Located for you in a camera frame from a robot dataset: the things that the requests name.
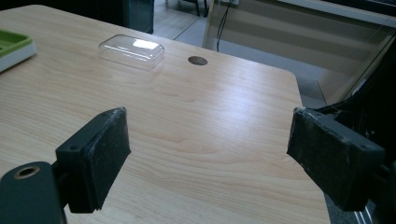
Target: cable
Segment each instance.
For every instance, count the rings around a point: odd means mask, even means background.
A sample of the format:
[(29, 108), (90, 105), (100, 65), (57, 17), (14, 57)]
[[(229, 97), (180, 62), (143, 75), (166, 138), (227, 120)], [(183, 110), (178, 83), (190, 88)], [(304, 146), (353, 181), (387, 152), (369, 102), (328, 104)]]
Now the cable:
[(217, 35), (217, 38), (218, 38), (217, 50), (218, 50), (218, 52), (219, 52), (219, 42), (220, 42), (220, 39), (221, 39), (221, 34), (222, 34), (223, 29), (224, 29), (225, 21), (227, 20), (228, 10), (230, 9), (230, 6), (231, 6), (232, 2), (233, 2), (233, 0), (229, 0), (228, 5), (227, 5), (227, 9), (225, 10), (224, 15), (222, 16), (221, 21), (220, 21), (220, 25), (219, 25), (219, 29), (218, 29), (218, 35)]

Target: plastic lid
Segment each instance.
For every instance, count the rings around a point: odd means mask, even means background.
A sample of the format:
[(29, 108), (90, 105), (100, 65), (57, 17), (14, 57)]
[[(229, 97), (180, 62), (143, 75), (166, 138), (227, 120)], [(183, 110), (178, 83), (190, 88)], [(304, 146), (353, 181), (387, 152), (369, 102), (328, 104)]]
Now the plastic lid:
[(149, 70), (163, 60), (162, 45), (128, 35), (114, 35), (99, 45), (106, 60)]

